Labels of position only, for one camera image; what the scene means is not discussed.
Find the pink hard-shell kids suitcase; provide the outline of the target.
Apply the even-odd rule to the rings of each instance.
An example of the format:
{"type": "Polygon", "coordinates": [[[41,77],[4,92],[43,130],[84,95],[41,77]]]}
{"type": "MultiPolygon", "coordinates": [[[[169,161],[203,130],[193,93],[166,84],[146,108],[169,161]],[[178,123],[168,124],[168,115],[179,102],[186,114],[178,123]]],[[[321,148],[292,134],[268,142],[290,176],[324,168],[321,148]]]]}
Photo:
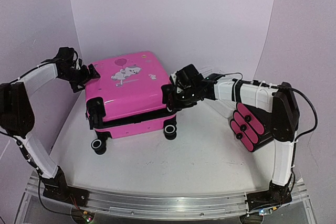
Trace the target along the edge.
{"type": "Polygon", "coordinates": [[[150,51],[92,63],[100,74],[85,85],[86,118],[97,137],[91,148],[105,153],[109,138],[161,130],[167,140],[177,137],[175,111],[166,107],[169,75],[150,51]]]}

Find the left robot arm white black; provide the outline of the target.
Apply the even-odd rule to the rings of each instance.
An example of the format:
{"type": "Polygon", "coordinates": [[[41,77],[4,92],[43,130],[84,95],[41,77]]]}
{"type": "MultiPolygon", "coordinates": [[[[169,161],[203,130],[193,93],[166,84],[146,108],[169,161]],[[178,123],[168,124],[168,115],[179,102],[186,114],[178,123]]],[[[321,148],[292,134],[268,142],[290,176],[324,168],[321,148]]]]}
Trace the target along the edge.
{"type": "Polygon", "coordinates": [[[99,77],[95,67],[84,65],[73,48],[61,47],[54,58],[44,60],[9,83],[1,84],[2,134],[15,140],[27,163],[59,201],[66,201],[71,191],[64,172],[34,133],[35,116],[29,99],[55,79],[68,81],[76,93],[83,90],[87,82],[99,77]]]}

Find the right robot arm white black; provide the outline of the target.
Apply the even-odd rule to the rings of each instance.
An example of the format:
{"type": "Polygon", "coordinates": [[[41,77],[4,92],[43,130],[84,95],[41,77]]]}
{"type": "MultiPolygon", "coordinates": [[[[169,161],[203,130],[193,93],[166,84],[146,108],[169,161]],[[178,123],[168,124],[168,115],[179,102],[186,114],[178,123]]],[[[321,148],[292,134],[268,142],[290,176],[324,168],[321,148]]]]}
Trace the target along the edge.
{"type": "Polygon", "coordinates": [[[268,127],[275,144],[274,170],[267,190],[249,193],[251,210],[280,206],[291,201],[290,183],[295,181],[296,137],[299,109],[289,83],[273,86],[261,81],[244,81],[228,74],[212,73],[207,77],[190,64],[170,76],[170,84],[162,89],[163,103],[169,111],[180,111],[205,99],[236,103],[230,121],[236,137],[246,146],[255,146],[260,130],[268,127]]]}

